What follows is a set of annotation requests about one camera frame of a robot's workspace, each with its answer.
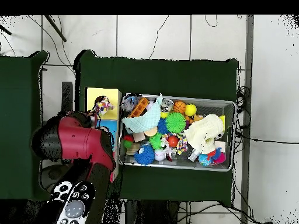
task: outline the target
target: green table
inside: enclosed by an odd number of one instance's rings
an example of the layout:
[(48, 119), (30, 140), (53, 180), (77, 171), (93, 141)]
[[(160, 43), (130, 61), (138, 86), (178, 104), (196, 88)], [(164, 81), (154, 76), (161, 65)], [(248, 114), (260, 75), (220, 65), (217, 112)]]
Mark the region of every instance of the green table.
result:
[(0, 57), (0, 199), (47, 200), (30, 138), (40, 122), (39, 74), (48, 53)]
[[(165, 61), (98, 58), (82, 51), (75, 60), (78, 73), (75, 108), (84, 111), (85, 88), (118, 88), (143, 93), (202, 99), (236, 99), (238, 61)], [(231, 205), (232, 170), (228, 172), (126, 166), (110, 187), (133, 200), (222, 201)]]

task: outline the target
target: green ball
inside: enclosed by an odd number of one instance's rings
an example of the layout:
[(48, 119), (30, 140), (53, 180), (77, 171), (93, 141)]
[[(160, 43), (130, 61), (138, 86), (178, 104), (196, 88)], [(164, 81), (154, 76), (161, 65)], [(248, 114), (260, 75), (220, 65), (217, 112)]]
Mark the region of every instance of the green ball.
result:
[(133, 142), (130, 142), (128, 140), (124, 140), (124, 147), (126, 147), (127, 149), (130, 149), (132, 144), (133, 144)]
[(155, 150), (162, 149), (161, 148), (161, 142), (162, 142), (161, 137), (162, 137), (162, 134), (157, 132), (154, 136), (151, 136), (149, 138), (149, 142), (152, 145), (153, 149), (155, 149)]
[(172, 133), (180, 133), (186, 126), (186, 120), (181, 113), (170, 113), (166, 118), (165, 125), (168, 131)]

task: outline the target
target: toy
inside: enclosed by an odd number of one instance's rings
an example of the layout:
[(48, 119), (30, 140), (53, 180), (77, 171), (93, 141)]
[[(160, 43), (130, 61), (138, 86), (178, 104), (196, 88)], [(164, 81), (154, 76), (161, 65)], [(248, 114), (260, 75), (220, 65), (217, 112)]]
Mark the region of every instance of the toy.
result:
[(185, 116), (185, 120), (188, 121), (189, 124), (192, 124), (194, 122), (194, 120), (189, 116)]
[(157, 126), (154, 127), (153, 129), (149, 129), (148, 131), (145, 131), (144, 134), (148, 137), (152, 137), (154, 135), (156, 135), (157, 133)]
[(194, 104), (187, 104), (185, 109), (186, 116), (192, 116), (196, 114), (197, 108)]
[(155, 149), (155, 150), (161, 149), (161, 147), (162, 147), (161, 146), (162, 145), (161, 137), (162, 137), (162, 134), (157, 132), (156, 135), (151, 136), (149, 138), (149, 142), (152, 145), (153, 149)]
[(140, 142), (145, 139), (145, 135), (143, 132), (133, 133), (133, 137), (134, 137), (135, 142)]
[(186, 121), (181, 113), (170, 113), (166, 118), (165, 125), (170, 132), (180, 133), (186, 126)]
[(218, 159), (216, 159), (216, 160), (213, 160), (213, 164), (214, 165), (217, 165), (217, 164), (221, 164), (221, 163), (224, 163), (225, 162), (225, 160), (226, 160), (226, 155), (225, 155), (225, 153), (220, 153), (220, 156), (219, 156), (219, 158)]
[(192, 162), (194, 162), (199, 154), (200, 154), (199, 151), (193, 149), (192, 153), (188, 156), (188, 159), (191, 160)]
[(176, 136), (170, 136), (168, 138), (168, 143), (169, 143), (169, 146), (170, 147), (176, 147), (178, 145), (178, 142), (179, 142), (179, 138), (176, 137)]
[(124, 140), (123, 145), (125, 148), (130, 149), (132, 146), (132, 142), (128, 141), (128, 140)]
[(215, 160), (219, 159), (220, 155), (221, 155), (221, 148), (217, 148), (215, 150), (215, 155), (211, 157), (212, 161), (214, 162)]
[(109, 110), (114, 109), (114, 105), (112, 105), (109, 102), (109, 99), (107, 96), (99, 96), (95, 100), (95, 105), (93, 109), (90, 111), (89, 115), (92, 115), (93, 113), (96, 114), (98, 120), (100, 120), (100, 116), (107, 113)]
[(123, 109), (124, 111), (132, 111), (136, 105), (138, 104), (138, 99), (136, 96), (130, 96), (128, 98), (126, 98), (125, 100), (123, 100), (122, 104), (121, 104), (121, 109)]
[(163, 99), (161, 103), (161, 111), (163, 113), (169, 113), (172, 110), (174, 103), (172, 100), (169, 99)]
[(226, 142), (224, 141), (215, 141), (215, 147), (217, 148), (221, 148), (221, 151), (225, 153), (225, 146), (226, 146)]
[(169, 115), (169, 113), (163, 113), (163, 112), (161, 112), (161, 118), (167, 118), (168, 115)]
[(214, 155), (216, 154), (216, 150), (210, 152), (209, 154), (207, 154), (207, 160), (210, 160)]
[(189, 126), (190, 126), (190, 123), (189, 123), (189, 121), (188, 121), (188, 120), (186, 120), (186, 126), (185, 126), (185, 130), (186, 130), (186, 129), (188, 129), (188, 128), (189, 128)]
[(155, 150), (155, 160), (161, 162), (166, 158), (166, 154), (162, 149)]
[(138, 117), (142, 114), (144, 109), (147, 107), (149, 101), (147, 98), (142, 98), (138, 104), (136, 105), (135, 109), (130, 113), (129, 118)]
[(133, 143), (130, 148), (127, 148), (127, 155), (135, 155), (136, 151), (140, 149), (140, 144)]
[[(178, 144), (176, 145), (175, 148), (171, 148), (171, 146), (169, 145), (168, 139), (171, 136), (176, 136), (177, 138), (179, 138), (179, 142), (178, 142)], [(182, 152), (188, 150), (188, 147), (187, 147), (187, 138), (184, 136), (184, 134), (180, 134), (180, 135), (178, 135), (176, 133), (164, 134), (161, 137), (161, 142), (162, 142), (161, 146), (162, 147), (166, 147), (166, 149), (164, 151), (168, 152), (170, 156), (173, 153), (178, 153), (178, 155), (181, 155)]]
[(146, 109), (147, 110), (151, 109), (151, 107), (152, 107), (153, 104), (154, 104), (154, 101), (150, 100), (149, 103), (148, 103), (148, 105), (147, 105), (147, 107), (146, 107)]
[(225, 132), (225, 115), (222, 115), (219, 118), (223, 122), (223, 132), (220, 135), (218, 135), (217, 137), (215, 137), (215, 140), (218, 140), (218, 139), (222, 138), (223, 135), (224, 135), (224, 132)]
[(215, 114), (209, 114), (200, 121), (192, 123), (185, 130), (188, 143), (202, 154), (208, 154), (216, 149), (214, 138), (223, 131), (223, 122)]
[(186, 109), (186, 104), (182, 101), (176, 101), (173, 107), (173, 111), (176, 113), (184, 113)]
[(161, 134), (167, 134), (169, 133), (166, 125), (165, 125), (165, 119), (164, 118), (160, 118), (159, 123), (158, 123), (158, 132)]
[(124, 136), (124, 140), (134, 142), (134, 138), (132, 136), (129, 136), (129, 135)]
[(193, 119), (193, 122), (200, 121), (203, 119), (203, 116), (195, 114), (195, 115), (193, 115), (192, 119)]
[(207, 155), (205, 154), (201, 154), (199, 155), (199, 163), (203, 166), (209, 166), (212, 164), (212, 160), (211, 159), (207, 159)]
[(134, 142), (134, 138), (132, 136), (128, 136), (128, 135), (124, 136), (123, 145), (125, 148), (129, 149), (132, 146), (133, 142)]
[(122, 122), (126, 126), (129, 134), (148, 131), (156, 127), (159, 123), (161, 116), (160, 104), (162, 97), (158, 97), (156, 102), (152, 105), (144, 115), (134, 118), (123, 118)]
[(140, 147), (139, 151), (137, 151), (134, 155), (137, 163), (142, 165), (149, 165), (155, 159), (155, 152), (152, 149), (151, 145), (144, 144)]

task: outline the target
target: pink toy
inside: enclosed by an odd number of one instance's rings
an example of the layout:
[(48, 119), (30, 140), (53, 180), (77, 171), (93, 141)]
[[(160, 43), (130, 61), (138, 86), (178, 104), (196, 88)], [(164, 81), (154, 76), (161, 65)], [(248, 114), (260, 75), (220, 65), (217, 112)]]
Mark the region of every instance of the pink toy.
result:
[(224, 163), (226, 160), (226, 155), (225, 153), (221, 153), (219, 158), (217, 160), (214, 160), (214, 165), (220, 164), (220, 163)]

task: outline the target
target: metal pole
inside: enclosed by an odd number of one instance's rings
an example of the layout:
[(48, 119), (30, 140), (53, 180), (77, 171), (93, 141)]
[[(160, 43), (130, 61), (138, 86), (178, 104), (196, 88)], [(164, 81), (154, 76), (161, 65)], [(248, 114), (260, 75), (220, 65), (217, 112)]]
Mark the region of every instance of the metal pole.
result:
[(8, 35), (12, 35), (12, 33), (10, 31), (8, 31), (5, 27), (0, 25), (0, 30), (2, 30), (3, 32), (7, 33)]
[[(253, 15), (247, 15), (247, 35), (246, 35), (246, 62), (245, 62), (245, 86), (251, 89), (252, 85), (252, 61), (253, 61)], [(249, 114), (251, 114), (251, 94), (249, 99), (246, 101), (246, 106), (248, 112), (244, 111), (243, 125), (247, 125), (249, 122)], [(250, 137), (250, 126), (243, 129), (243, 135)], [(242, 198), (241, 210), (248, 213), (248, 188), (249, 188), (249, 145), (250, 140), (244, 138), (243, 141), (243, 152), (242, 152), (242, 185), (241, 194), (246, 199), (247, 202)], [(241, 213), (241, 221), (247, 223), (247, 217), (245, 214)]]
[(53, 22), (51, 17), (49, 15), (44, 16), (51, 24), (51, 26), (55, 29), (55, 31), (59, 34), (59, 36), (62, 38), (64, 42), (67, 42), (67, 39), (63, 36), (63, 34), (60, 32), (59, 28), (56, 26), (56, 24)]

